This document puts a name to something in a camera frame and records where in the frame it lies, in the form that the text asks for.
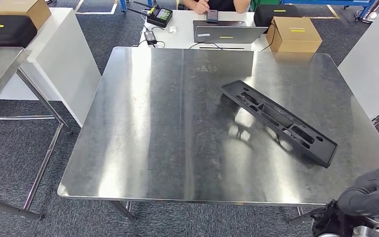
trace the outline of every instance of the gray carpet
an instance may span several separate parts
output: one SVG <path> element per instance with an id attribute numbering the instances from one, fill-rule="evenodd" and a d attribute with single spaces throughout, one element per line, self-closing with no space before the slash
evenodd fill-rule
<path id="1" fill-rule="evenodd" d="M 85 0 L 79 12 L 98 11 L 92 1 Z M 159 2 L 165 7 L 175 7 L 173 0 Z M 77 3 L 78 0 L 58 0 L 53 5 L 75 7 Z M 301 5 L 299 9 L 309 16 L 331 16 L 324 6 Z M 323 39 L 319 52 L 329 53 L 339 64 L 368 25 L 353 21 L 357 8 L 344 10 L 334 6 L 334 9 L 340 20 L 313 19 L 313 22 Z M 139 15 L 123 15 L 119 8 L 114 15 L 77 15 L 77 18 L 101 72 L 113 47 L 138 42 L 143 23 Z M 52 104 L 67 118 L 74 132 L 62 132 L 33 201 L 31 209 L 42 213 L 44 219 L 35 222 L 0 212 L 0 237 L 310 236 L 310 223 L 292 227 L 286 222 L 296 214 L 292 207 L 139 202 L 133 205 L 138 220 L 130 223 L 104 201 L 59 197 L 57 187 L 80 128 L 60 102 Z M 37 101 L 0 101 L 1 116 L 37 114 L 47 114 Z M 23 205 L 56 126 L 54 120 L 0 121 L 0 200 Z"/>

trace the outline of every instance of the black shirt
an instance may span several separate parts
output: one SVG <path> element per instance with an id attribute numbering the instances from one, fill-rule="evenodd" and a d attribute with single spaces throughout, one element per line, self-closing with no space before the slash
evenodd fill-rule
<path id="1" fill-rule="evenodd" d="M 208 0 L 210 9 L 217 11 L 236 11 L 233 0 Z"/>

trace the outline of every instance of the sticker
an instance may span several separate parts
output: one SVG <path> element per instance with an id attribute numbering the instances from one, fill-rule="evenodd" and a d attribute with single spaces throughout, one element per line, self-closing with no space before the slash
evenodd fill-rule
<path id="1" fill-rule="evenodd" d="M 305 32 L 304 28 L 289 28 L 291 32 Z"/>

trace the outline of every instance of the computer mouse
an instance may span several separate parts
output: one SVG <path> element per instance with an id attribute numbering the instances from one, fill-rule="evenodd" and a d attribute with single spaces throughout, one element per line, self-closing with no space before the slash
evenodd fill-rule
<path id="1" fill-rule="evenodd" d="M 171 27 L 169 27 L 169 33 L 174 34 L 174 33 L 176 33 L 176 32 L 177 32 L 177 29 L 176 29 L 175 26 L 171 26 Z"/>

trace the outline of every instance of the person's hand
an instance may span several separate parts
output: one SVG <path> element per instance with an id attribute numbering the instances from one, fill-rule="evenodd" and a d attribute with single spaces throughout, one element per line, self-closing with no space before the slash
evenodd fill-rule
<path id="1" fill-rule="evenodd" d="M 197 2 L 197 7 L 194 9 L 194 11 L 198 14 L 203 14 L 204 12 L 210 11 L 208 0 L 199 0 Z"/>

